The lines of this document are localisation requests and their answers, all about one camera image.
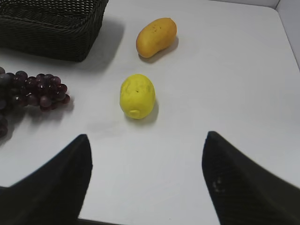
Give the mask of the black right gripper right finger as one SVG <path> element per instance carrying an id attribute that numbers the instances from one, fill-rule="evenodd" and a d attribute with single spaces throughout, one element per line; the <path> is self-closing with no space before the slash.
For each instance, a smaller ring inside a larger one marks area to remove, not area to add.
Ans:
<path id="1" fill-rule="evenodd" d="M 202 153 L 202 172 L 222 225 L 298 225 L 300 190 L 245 156 L 215 131 Z"/>

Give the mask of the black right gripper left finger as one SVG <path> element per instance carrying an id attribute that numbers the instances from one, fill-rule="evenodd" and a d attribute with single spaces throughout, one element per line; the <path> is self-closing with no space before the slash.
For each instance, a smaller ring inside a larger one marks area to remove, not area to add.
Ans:
<path id="1" fill-rule="evenodd" d="M 79 135 L 35 172 L 0 193 L 2 225 L 76 225 L 92 172 L 87 135 Z"/>

